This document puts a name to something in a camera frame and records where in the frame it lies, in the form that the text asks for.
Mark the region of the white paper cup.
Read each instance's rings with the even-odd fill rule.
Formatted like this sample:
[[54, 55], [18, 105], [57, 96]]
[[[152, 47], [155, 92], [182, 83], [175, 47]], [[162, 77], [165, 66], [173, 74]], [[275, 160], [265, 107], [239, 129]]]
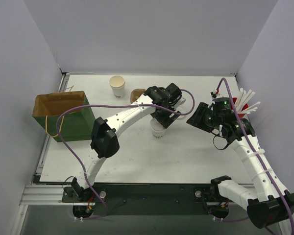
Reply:
[[153, 135], [155, 138], [161, 138], [161, 137], [163, 137], [164, 134], [165, 134], [165, 132], [166, 132], [166, 129], [165, 129], [164, 131], [160, 131], [160, 132], [155, 132], [155, 131], [153, 131], [153, 130], [151, 129], [151, 133], [152, 133], [152, 135]]

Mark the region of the white paper cups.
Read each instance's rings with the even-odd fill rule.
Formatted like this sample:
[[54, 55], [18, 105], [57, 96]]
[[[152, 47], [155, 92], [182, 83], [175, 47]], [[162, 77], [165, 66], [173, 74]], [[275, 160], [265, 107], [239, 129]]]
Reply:
[[125, 80], [122, 76], [119, 76], [119, 75], [112, 76], [109, 80], [109, 84], [115, 98], [124, 97]]

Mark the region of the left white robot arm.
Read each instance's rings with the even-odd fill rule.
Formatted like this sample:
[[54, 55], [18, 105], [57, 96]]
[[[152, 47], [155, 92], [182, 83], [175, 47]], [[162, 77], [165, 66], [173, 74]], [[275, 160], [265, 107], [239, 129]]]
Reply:
[[89, 187], [94, 184], [104, 161], [118, 152], [118, 138], [127, 128], [151, 115], [157, 126], [167, 129], [178, 118], [180, 112], [177, 107], [184, 102], [182, 91], [174, 83], [166, 88], [152, 86], [131, 104], [132, 108], [106, 119], [96, 118], [91, 134], [90, 154], [83, 170], [71, 183], [74, 197], [82, 202], [89, 199]]

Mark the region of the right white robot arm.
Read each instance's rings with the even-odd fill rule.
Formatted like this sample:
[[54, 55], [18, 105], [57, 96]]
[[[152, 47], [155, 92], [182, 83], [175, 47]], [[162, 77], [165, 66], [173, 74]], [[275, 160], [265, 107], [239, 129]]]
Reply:
[[187, 124], [207, 133], [218, 131], [217, 137], [225, 139], [236, 152], [255, 188], [250, 191], [231, 177], [220, 176], [211, 180], [215, 198], [227, 198], [240, 205], [259, 229], [290, 218], [294, 193], [276, 176], [249, 120], [236, 118], [229, 98], [215, 98], [211, 105], [201, 102]]

